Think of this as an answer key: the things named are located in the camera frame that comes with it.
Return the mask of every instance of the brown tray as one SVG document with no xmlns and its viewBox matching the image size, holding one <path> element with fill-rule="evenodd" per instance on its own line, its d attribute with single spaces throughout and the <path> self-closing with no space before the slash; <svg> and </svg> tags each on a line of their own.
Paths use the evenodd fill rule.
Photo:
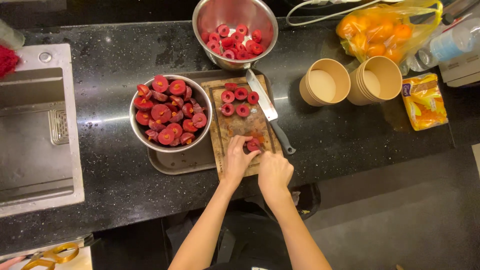
<svg viewBox="0 0 480 270">
<path fill-rule="evenodd" d="M 253 70 L 255 75 L 264 75 Z M 175 75 L 185 76 L 196 83 L 224 80 L 245 76 L 245 72 L 228 72 L 224 70 L 196 71 L 189 73 L 177 73 Z M 272 88 L 270 81 L 265 76 L 268 95 L 272 99 Z M 213 153 L 212 139 L 210 134 L 195 147 L 179 153 L 163 153 L 147 147 L 148 158 L 155 169 L 165 174 L 182 174 L 188 172 L 197 172 L 216 168 L 215 155 Z"/>
</svg>

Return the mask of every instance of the red cloth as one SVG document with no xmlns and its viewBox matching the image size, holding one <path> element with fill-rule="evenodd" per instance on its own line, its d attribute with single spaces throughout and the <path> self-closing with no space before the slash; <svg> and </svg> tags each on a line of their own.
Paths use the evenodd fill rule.
<svg viewBox="0 0 480 270">
<path fill-rule="evenodd" d="M 13 73 L 17 63 L 18 56 L 15 55 L 15 51 L 0 45 L 0 78 Z"/>
</svg>

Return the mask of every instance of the stacked paper cup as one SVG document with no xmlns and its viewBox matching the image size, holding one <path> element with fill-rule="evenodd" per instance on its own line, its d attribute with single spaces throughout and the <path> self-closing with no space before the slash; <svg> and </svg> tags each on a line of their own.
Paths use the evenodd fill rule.
<svg viewBox="0 0 480 270">
<path fill-rule="evenodd" d="M 312 106 L 339 103 L 350 91 L 350 78 L 345 67 L 333 59 L 315 62 L 300 81 L 300 94 Z"/>
<path fill-rule="evenodd" d="M 395 98 L 402 89 L 402 74 L 397 65 L 384 56 L 363 62 L 350 73 L 351 89 L 347 99 L 366 105 Z"/>
</svg>

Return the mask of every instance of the knife handle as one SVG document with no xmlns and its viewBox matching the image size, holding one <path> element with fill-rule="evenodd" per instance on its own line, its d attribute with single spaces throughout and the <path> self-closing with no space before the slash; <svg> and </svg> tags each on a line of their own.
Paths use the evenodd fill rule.
<svg viewBox="0 0 480 270">
<path fill-rule="evenodd" d="M 297 151 L 295 148 L 290 145 L 290 142 L 288 141 L 287 135 L 283 130 L 280 128 L 280 126 L 277 123 L 278 119 L 270 121 L 270 124 L 272 125 L 273 130 L 275 131 L 276 136 L 278 137 L 278 140 L 280 141 L 280 144 L 282 145 L 283 150 L 287 155 L 292 155 Z"/>
</svg>

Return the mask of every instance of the yellow plastic bag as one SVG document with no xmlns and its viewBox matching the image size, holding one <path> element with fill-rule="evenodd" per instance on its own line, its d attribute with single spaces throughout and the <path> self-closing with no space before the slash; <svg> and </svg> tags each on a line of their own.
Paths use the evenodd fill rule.
<svg viewBox="0 0 480 270">
<path fill-rule="evenodd" d="M 448 123 L 437 74 L 427 73 L 403 80 L 402 96 L 414 130 Z"/>
<path fill-rule="evenodd" d="M 429 23 L 414 25 L 412 16 L 432 13 Z M 383 55 L 400 65 L 414 55 L 442 20 L 443 5 L 437 0 L 405 0 L 356 10 L 336 27 L 345 51 L 360 62 Z"/>
</svg>

